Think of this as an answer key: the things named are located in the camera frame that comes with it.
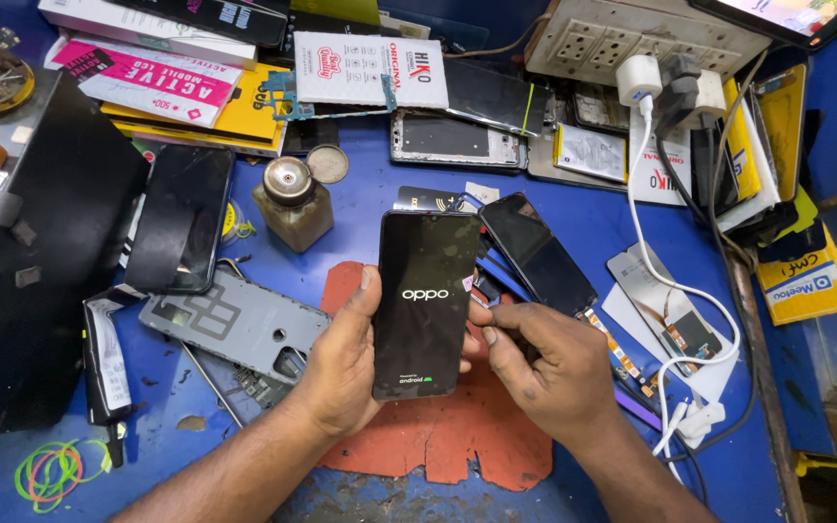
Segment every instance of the fingernail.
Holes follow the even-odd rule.
[[[496,331],[493,327],[483,327],[481,333],[482,339],[486,339],[487,345],[492,345],[496,342]]]

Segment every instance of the power strip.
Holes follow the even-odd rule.
[[[605,86],[636,54],[664,62],[675,52],[696,56],[702,69],[725,82],[770,45],[746,31],[688,6],[685,0],[645,0],[643,6],[607,0],[554,0],[553,16],[526,47],[532,73]]]

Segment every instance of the metal bottle cap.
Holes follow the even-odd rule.
[[[348,174],[348,156],[340,148],[327,143],[309,151],[305,163],[311,176],[322,184],[336,184]]]
[[[263,170],[263,188],[277,203],[294,206],[309,197],[315,190],[315,182],[302,160],[280,156],[271,160]]]

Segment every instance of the gray phone back cover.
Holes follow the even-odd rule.
[[[148,327],[288,385],[273,369],[287,348],[307,354],[331,322],[327,313],[248,280],[215,271],[203,295],[153,295],[138,316]]]

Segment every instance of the orange mat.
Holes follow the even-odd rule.
[[[334,316],[361,280],[364,265],[344,261],[328,271],[322,310]],[[486,481],[510,491],[531,489],[551,473],[552,441],[515,405],[489,367],[483,347],[451,396],[389,402],[366,428],[332,448],[328,468],[401,477],[419,465],[425,478],[457,483],[467,478],[474,453]]]

